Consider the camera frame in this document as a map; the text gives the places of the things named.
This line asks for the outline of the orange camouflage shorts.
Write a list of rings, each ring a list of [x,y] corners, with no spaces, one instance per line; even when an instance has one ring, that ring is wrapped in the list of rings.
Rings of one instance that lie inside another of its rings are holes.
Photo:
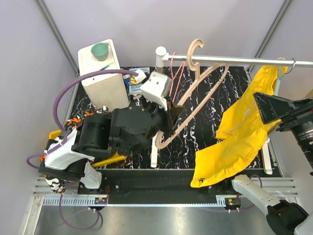
[[[63,138],[48,141],[39,172],[54,193],[64,193],[73,181],[87,189],[100,189],[101,173],[91,164],[111,155],[111,120],[111,113],[95,112],[80,119]]]

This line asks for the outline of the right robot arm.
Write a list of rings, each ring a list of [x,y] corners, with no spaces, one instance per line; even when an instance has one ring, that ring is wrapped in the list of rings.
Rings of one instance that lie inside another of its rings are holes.
[[[292,101],[275,95],[256,92],[253,95],[261,120],[270,124],[281,120],[277,131],[291,131],[306,156],[313,163],[313,99]],[[229,177],[222,181],[224,192],[238,192],[255,205],[266,217],[267,223],[277,235],[311,235],[313,215],[299,204],[271,195],[246,175]]]

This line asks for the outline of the mint green hanger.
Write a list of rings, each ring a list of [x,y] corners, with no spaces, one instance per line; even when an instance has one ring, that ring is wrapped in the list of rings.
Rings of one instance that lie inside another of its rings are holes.
[[[279,88],[280,88],[280,83],[281,83],[281,78],[283,77],[283,73],[282,73],[282,67],[279,66],[278,67],[278,74],[277,74],[277,79],[276,79],[276,84],[274,87],[274,92],[273,95],[277,96],[278,92],[279,92]]]

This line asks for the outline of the yellow shorts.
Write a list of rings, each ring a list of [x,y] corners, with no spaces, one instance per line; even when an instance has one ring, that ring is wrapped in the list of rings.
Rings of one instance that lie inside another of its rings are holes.
[[[224,111],[216,132],[220,142],[196,152],[192,188],[214,185],[243,171],[254,160],[280,120],[263,124],[253,94],[273,95],[277,66],[262,66],[242,97]]]

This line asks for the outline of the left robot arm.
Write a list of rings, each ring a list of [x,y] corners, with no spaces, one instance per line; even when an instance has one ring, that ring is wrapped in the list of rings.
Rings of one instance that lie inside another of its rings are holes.
[[[54,193],[64,193],[72,181],[81,182],[96,194],[105,190],[105,181],[93,164],[115,156],[132,157],[152,145],[158,131],[172,136],[184,107],[166,98],[167,107],[142,101],[111,112],[102,107],[85,111],[79,119],[69,121],[71,130],[66,143],[61,130],[52,132],[40,156],[39,172]]]

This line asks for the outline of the pink wire hanger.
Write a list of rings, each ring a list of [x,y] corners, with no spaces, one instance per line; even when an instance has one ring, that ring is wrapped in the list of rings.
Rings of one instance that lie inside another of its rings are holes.
[[[180,83],[180,80],[182,78],[182,74],[184,72],[184,67],[185,67],[185,64],[186,62],[183,61],[179,68],[177,69],[176,73],[173,73],[173,58],[171,59],[170,61],[170,73],[171,73],[171,79],[172,79],[172,85],[171,85],[171,88],[170,88],[170,91],[169,91],[169,96],[172,96],[172,92],[173,92],[173,86],[174,86],[174,80],[177,78],[178,74],[179,75],[179,81],[178,81],[178,84],[176,86],[176,90],[175,90],[175,93],[174,93],[174,97],[173,97],[173,101],[175,100],[175,97],[176,97],[176,93],[177,93],[177,90],[178,90],[178,86],[179,86],[179,83]]]

